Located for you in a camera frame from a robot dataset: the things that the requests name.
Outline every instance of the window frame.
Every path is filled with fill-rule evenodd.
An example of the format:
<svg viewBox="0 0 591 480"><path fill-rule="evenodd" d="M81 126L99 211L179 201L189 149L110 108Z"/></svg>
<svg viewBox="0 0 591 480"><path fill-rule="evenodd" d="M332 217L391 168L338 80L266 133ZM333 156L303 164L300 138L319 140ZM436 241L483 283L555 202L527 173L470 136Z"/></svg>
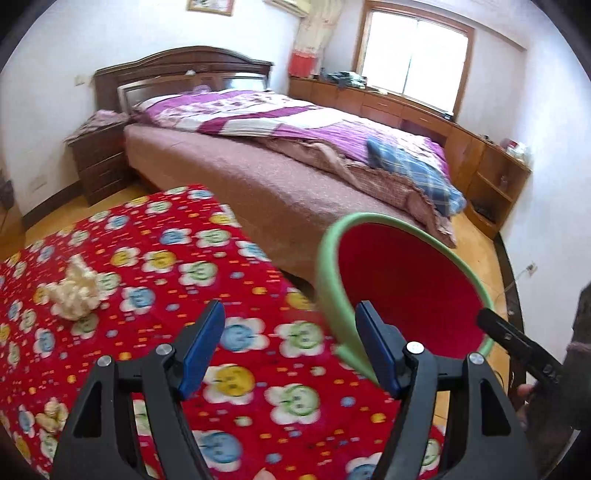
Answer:
<svg viewBox="0 0 591 480"><path fill-rule="evenodd" d="M456 101L453 107L453 114L457 118L460 108L462 107L462 100L464 98L464 92L466 89L466 83L468 75L470 73L470 65L472 64L472 48L474 44L474 32L475 29L465 25L461 22L452 20L451 18L444 17L433 12L426 10L420 10L418 8L407 7L405 5L391 4L389 2L379 2L374 0L365 0L363 5L363 11L361 14L361 21L359 23L359 32L357 35L357 45L355 47L355 54L353 56L353 65L351 69L361 75L362 65L365 60L365 54L367 50L367 42L369 38L369 29L371 27L371 21L369 20L372 12L384 12L395 15L404 15L406 17L413 17L420 20L426 20L431 23L435 23L446 28L451 28L463 35L468 39L468 45L466 49L466 60L464 61L464 68L462 70L462 77L460 79L460 85L457 90ZM437 109L433 105L422 103L421 100L408 97L402 93L390 92L388 90L388 96L403 98L411 103L416 103L421 108L427 108L435 113L443 113L442 110Z"/></svg>

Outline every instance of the purple and white blanket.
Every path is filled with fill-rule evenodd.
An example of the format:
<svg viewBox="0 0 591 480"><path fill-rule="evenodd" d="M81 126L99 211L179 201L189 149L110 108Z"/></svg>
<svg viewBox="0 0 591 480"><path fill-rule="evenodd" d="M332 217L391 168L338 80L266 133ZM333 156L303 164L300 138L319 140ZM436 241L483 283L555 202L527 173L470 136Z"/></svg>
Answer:
<svg viewBox="0 0 591 480"><path fill-rule="evenodd" d="M159 127L255 138L268 148L338 175L364 193L408 211L425 225L435 225L440 234L431 233L439 239L443 236L447 245L454 244L449 220L436 211L421 188L408 178L376 171L368 162L367 140L373 138L404 150L449 181L443 149L429 138L332 108L254 90L168 95L146 100L134 111L141 122ZM289 142L312 147L315 153L294 155L293 149L286 146ZM412 202L423 202L424 206L410 205L409 196ZM417 212L425 209L430 213L423 212L418 218Z"/></svg>

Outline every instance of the window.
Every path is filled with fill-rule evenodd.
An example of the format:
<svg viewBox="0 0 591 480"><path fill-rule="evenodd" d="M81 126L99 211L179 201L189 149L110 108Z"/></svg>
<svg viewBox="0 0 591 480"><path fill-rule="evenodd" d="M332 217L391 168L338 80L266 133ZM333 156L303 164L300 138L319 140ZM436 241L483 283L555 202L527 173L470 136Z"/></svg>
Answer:
<svg viewBox="0 0 591 480"><path fill-rule="evenodd" d="M473 28L430 12L365 2L356 71L368 85L459 112Z"/></svg>

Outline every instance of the blue plaid cloth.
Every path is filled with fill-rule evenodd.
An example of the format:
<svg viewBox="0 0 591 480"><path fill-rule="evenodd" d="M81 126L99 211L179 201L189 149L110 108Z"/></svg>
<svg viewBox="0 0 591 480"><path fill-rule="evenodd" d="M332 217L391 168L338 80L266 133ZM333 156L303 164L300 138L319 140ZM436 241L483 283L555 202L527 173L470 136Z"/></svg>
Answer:
<svg viewBox="0 0 591 480"><path fill-rule="evenodd" d="M456 215L466 207L466 199L445 175L431 165L414 158L406 150L374 137L368 138L367 148L370 167L381 168L411 180L444 217Z"/></svg>

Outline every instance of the blue gripper pad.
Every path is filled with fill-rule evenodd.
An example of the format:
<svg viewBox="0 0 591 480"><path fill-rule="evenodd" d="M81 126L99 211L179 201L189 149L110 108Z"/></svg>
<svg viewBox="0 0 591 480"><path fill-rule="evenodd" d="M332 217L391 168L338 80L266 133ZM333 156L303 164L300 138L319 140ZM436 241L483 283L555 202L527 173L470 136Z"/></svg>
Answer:
<svg viewBox="0 0 591 480"><path fill-rule="evenodd" d="M199 389L226 324L223 305L212 300L195 324L185 327L176 342L177 359L183 363L178 387L183 400Z"/></svg>
<svg viewBox="0 0 591 480"><path fill-rule="evenodd" d="M399 398L402 387L398 376L405 370L402 349L406 340L393 325L386 325L370 301L355 309L355 325L380 387L392 398Z"/></svg>

